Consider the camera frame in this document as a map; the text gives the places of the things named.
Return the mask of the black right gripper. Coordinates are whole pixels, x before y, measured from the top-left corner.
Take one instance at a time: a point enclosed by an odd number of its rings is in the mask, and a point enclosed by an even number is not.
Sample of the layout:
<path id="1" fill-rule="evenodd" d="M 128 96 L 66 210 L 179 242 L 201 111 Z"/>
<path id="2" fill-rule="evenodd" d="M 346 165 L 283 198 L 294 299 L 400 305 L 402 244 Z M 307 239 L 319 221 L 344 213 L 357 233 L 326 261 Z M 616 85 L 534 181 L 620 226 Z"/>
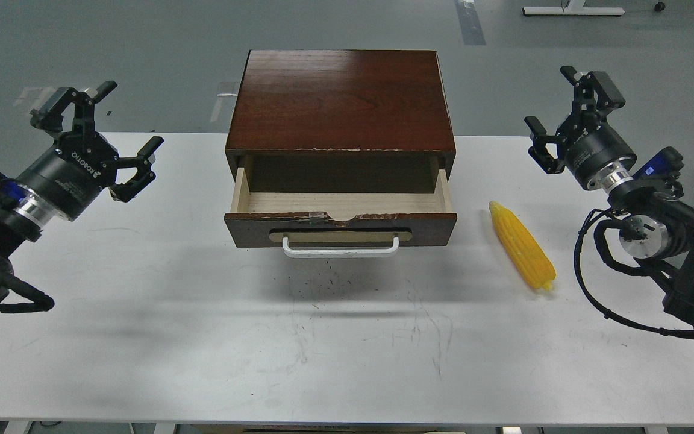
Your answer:
<path id="1" fill-rule="evenodd" d="M 636 162 L 630 146 L 606 124 L 609 113 L 625 106 L 625 97 L 605 71 L 562 66 L 560 72 L 574 88 L 571 112 L 555 134 L 548 134 L 537 116 L 524 118 L 532 141 L 529 156 L 548 175 L 567 168 L 582 189 L 611 192 L 633 180 L 629 170 Z"/>

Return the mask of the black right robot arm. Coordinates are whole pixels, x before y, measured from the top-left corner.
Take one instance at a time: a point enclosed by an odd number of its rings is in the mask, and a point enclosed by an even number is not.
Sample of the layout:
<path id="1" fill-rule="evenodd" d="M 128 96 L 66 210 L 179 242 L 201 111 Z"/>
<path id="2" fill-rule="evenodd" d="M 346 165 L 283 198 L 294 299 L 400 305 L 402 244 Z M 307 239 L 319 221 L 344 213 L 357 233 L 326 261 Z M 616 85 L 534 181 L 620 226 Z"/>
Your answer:
<path id="1" fill-rule="evenodd" d="M 601 189 L 608 197 L 609 208 L 589 212 L 575 244 L 573 267 L 582 293 L 605 318 L 619 324 L 694 339 L 694 207 L 682 202 L 682 154 L 667 146 L 634 171 L 636 154 L 608 123 L 609 113 L 625 105 L 617 86 L 604 71 L 579 72 L 572 66 L 560 71 L 574 89 L 567 118 L 554 134 L 535 116 L 527 116 L 525 123 L 532 141 L 528 153 L 548 175 L 568 169 L 582 189 Z M 689 328 L 640 324 L 596 300 L 584 282 L 580 261 L 589 231 L 607 267 L 651 278 L 664 293 L 664 312 Z"/>

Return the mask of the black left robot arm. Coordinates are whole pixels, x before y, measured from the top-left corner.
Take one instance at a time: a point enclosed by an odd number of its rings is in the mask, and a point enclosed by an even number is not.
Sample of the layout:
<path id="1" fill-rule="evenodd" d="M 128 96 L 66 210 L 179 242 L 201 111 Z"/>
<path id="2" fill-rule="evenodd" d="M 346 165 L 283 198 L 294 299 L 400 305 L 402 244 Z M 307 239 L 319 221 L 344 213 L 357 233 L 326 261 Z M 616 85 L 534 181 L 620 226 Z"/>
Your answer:
<path id="1" fill-rule="evenodd" d="M 155 151 L 164 140 L 149 139 L 130 157 L 96 130 L 95 107 L 115 90 L 105 81 L 94 93 L 58 88 L 30 112 L 31 126 L 47 132 L 53 144 L 17 177 L 0 172 L 0 312 L 47 312 L 54 300 L 16 277 L 10 256 L 24 242 L 35 242 L 54 217 L 74 221 L 108 190 L 113 200 L 131 201 L 156 175 Z"/>

